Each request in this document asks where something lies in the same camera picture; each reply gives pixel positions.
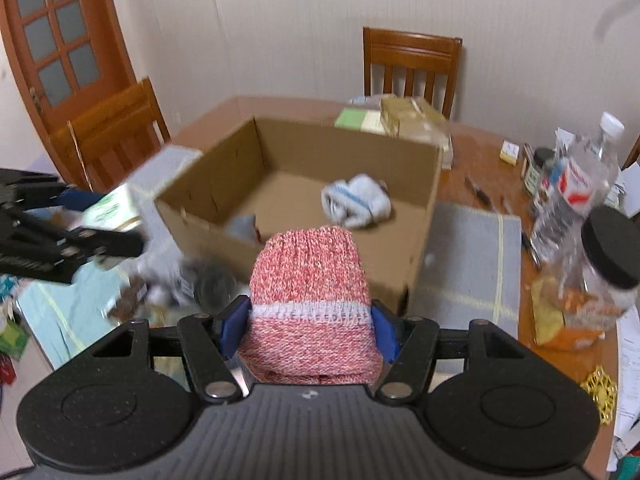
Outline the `pink knitted sock roll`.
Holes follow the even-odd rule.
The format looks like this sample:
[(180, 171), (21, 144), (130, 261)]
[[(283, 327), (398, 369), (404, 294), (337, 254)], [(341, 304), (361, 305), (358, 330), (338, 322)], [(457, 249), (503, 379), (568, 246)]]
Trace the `pink knitted sock roll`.
[(349, 230), (270, 237), (250, 277), (239, 354), (258, 382), (372, 386), (383, 369), (369, 284)]

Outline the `clear jar black items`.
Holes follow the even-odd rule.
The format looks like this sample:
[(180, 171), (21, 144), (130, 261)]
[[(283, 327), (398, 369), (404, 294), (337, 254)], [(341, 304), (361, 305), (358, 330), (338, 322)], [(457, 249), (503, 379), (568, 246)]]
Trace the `clear jar black items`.
[(234, 274), (216, 260), (191, 259), (180, 263), (177, 290), (202, 311), (216, 315), (238, 296)]

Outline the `wooden chair left side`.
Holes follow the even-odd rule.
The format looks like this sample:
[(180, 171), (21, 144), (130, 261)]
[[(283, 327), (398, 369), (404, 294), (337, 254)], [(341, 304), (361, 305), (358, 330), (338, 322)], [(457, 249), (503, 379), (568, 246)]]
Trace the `wooden chair left side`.
[(169, 141), (148, 77), (68, 120), (50, 136), (62, 179), (98, 192), (116, 188)]

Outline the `wooden chair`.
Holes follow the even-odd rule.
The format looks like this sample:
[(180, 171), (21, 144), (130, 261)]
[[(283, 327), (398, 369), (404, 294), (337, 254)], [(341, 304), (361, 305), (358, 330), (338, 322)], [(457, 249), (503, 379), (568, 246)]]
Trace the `wooden chair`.
[(394, 70), (405, 71), (402, 89), (402, 95), (405, 98), (416, 96), (414, 93), (416, 75), (424, 73), (425, 87), (422, 96), (428, 104), (433, 103), (437, 78), (444, 78), (445, 90), (440, 112), (449, 119), (454, 108), (462, 48), (463, 40), (459, 37), (363, 27), (364, 95), (372, 96), (374, 66), (380, 66), (383, 69), (384, 94), (394, 92)]
[(98, 192), (116, 188), (169, 141), (148, 77), (68, 120), (50, 136), (62, 179)]

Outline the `grey checked table mat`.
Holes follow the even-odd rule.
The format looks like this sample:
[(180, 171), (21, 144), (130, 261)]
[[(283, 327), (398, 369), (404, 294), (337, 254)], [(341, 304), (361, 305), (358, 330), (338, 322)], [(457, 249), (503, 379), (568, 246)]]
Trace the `grey checked table mat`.
[(456, 204), (436, 205), (408, 313), (443, 328), (476, 318), (518, 334), (521, 219)]

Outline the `orange snack packet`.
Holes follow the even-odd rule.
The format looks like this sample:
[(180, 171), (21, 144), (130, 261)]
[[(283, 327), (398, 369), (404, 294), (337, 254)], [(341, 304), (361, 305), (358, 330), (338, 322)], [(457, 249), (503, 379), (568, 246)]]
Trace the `orange snack packet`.
[(538, 278), (530, 286), (534, 318), (534, 343), (558, 351), (578, 351), (591, 347), (604, 335), (603, 330), (572, 327), (565, 311), (556, 305), (556, 281), (552, 276)]

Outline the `white sock blue stripes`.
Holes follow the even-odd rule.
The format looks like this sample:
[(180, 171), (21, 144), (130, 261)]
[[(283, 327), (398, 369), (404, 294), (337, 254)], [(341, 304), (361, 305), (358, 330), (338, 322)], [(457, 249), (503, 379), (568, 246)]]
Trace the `white sock blue stripes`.
[(384, 222), (393, 211), (386, 184), (367, 174), (327, 185), (322, 188), (320, 200), (329, 222), (349, 230)]

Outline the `pen on table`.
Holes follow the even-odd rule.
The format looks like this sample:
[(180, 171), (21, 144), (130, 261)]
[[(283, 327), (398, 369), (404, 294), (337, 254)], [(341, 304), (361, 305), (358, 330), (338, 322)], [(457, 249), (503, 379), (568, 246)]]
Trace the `pen on table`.
[(466, 186), (472, 191), (474, 196), (487, 208), (494, 209), (490, 197), (476, 184), (469, 176), (464, 177)]

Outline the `wooden door with panes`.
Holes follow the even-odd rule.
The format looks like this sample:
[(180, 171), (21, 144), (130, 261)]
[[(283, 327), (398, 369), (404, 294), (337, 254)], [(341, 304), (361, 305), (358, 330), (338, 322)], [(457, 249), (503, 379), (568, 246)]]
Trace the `wooden door with panes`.
[(113, 0), (1, 0), (1, 28), (43, 138), (134, 83)]

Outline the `cardboard box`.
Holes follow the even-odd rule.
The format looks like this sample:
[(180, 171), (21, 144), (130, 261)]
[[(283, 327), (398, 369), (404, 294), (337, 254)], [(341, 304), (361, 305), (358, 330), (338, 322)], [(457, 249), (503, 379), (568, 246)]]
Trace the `cardboard box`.
[(354, 233), (373, 298), (404, 313), (430, 230), (442, 152), (436, 146), (311, 122), (252, 118), (215, 142), (157, 196), (181, 251), (249, 278), (259, 246), (227, 233), (252, 214), (262, 238), (328, 224), (321, 191), (367, 174), (386, 186), (390, 219)]

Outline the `gold ornament coaster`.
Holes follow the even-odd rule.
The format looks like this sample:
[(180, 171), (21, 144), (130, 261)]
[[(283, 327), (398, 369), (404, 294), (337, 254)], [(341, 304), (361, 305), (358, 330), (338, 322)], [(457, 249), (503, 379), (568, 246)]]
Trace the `gold ornament coaster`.
[(585, 390), (593, 403), (596, 404), (600, 425), (611, 425), (615, 419), (618, 393), (615, 380), (601, 365), (597, 365), (580, 384), (580, 388)]

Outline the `large jar black lid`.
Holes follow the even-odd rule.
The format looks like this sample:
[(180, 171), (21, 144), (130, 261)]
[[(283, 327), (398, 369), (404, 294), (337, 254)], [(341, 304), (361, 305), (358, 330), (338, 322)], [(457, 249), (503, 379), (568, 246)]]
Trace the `large jar black lid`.
[(639, 293), (639, 227), (609, 206), (594, 207), (548, 267), (541, 297), (568, 330), (605, 333)]

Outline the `small yellow white box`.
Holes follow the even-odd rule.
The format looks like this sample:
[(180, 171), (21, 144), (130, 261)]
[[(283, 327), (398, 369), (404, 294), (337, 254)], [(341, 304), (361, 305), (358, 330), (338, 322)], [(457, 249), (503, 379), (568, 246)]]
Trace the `small yellow white box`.
[(520, 157), (520, 147), (518, 144), (510, 141), (504, 141), (501, 145), (499, 158), (511, 166), (518, 164), (518, 158)]

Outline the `small jar dark lid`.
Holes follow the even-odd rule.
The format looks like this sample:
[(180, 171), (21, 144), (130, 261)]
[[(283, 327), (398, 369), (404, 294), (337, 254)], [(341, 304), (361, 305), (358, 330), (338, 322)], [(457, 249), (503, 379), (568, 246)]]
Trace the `small jar dark lid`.
[(538, 185), (542, 176), (542, 170), (549, 160), (554, 157), (554, 151), (551, 148), (529, 148), (525, 151), (525, 166), (523, 184), (525, 191), (534, 196), (538, 190)]

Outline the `gold wrapped package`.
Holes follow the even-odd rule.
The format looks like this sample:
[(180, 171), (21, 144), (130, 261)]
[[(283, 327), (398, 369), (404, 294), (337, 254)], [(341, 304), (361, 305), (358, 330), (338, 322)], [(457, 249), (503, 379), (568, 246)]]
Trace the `gold wrapped package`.
[(430, 144), (442, 150), (442, 166), (451, 168), (454, 147), (448, 119), (424, 98), (384, 96), (381, 124), (388, 136)]

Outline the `green white book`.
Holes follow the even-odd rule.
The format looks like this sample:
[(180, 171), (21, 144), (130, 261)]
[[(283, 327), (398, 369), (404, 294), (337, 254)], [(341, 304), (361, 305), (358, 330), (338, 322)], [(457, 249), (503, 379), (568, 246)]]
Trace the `green white book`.
[(335, 119), (334, 127), (376, 134), (385, 133), (381, 112), (364, 108), (345, 107)]

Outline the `stack of papers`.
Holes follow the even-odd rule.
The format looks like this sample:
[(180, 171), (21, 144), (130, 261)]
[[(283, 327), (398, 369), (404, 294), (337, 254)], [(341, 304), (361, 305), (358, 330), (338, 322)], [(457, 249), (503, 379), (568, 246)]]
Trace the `stack of papers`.
[[(639, 161), (622, 171), (623, 212), (639, 225)], [(639, 428), (639, 300), (617, 322), (618, 397), (614, 441)]]

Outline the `clear water bottle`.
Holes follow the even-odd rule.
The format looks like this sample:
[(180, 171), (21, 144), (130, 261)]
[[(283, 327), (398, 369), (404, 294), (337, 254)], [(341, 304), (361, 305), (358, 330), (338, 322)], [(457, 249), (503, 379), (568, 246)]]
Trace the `clear water bottle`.
[(542, 206), (530, 236), (530, 246), (543, 263), (551, 262), (570, 230), (584, 221), (590, 210), (602, 205), (612, 188), (620, 165), (617, 142), (625, 126), (604, 112), (595, 136), (575, 136), (552, 174), (548, 200)]

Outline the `wooden chair far side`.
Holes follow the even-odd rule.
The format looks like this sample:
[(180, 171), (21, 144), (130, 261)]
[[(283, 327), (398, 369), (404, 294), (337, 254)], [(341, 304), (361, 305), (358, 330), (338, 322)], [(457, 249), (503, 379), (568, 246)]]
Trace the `wooden chair far side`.
[(463, 40), (459, 37), (363, 27), (364, 95), (372, 96), (374, 66), (380, 66), (383, 69), (384, 94), (394, 92), (394, 70), (405, 71), (402, 89), (402, 95), (405, 98), (416, 96), (414, 93), (416, 75), (424, 73), (425, 87), (422, 96), (428, 104), (433, 103), (437, 78), (444, 78), (445, 90), (440, 112), (449, 119), (454, 108), (462, 48)]

